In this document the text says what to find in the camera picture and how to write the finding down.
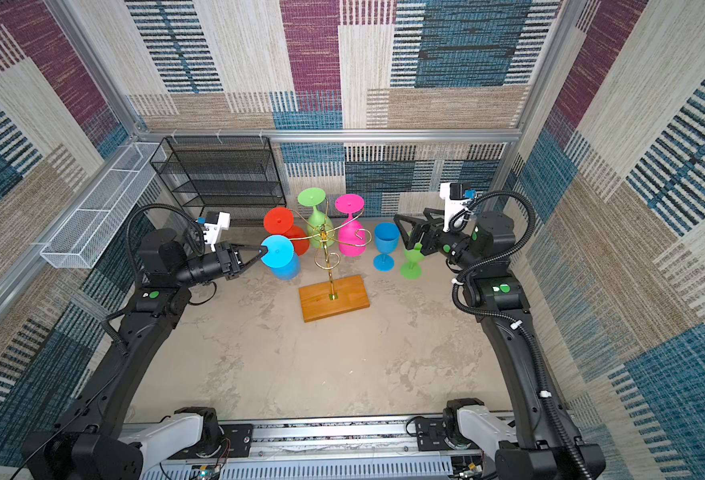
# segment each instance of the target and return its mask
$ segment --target black mesh shelf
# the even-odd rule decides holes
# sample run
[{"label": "black mesh shelf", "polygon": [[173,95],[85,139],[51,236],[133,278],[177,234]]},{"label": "black mesh shelf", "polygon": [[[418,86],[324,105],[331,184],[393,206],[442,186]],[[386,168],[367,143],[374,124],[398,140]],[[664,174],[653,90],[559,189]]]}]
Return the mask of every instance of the black mesh shelf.
[{"label": "black mesh shelf", "polygon": [[153,168],[179,205],[230,213],[232,225],[258,225],[274,206],[286,205],[270,139],[260,137],[165,138],[167,160]]}]

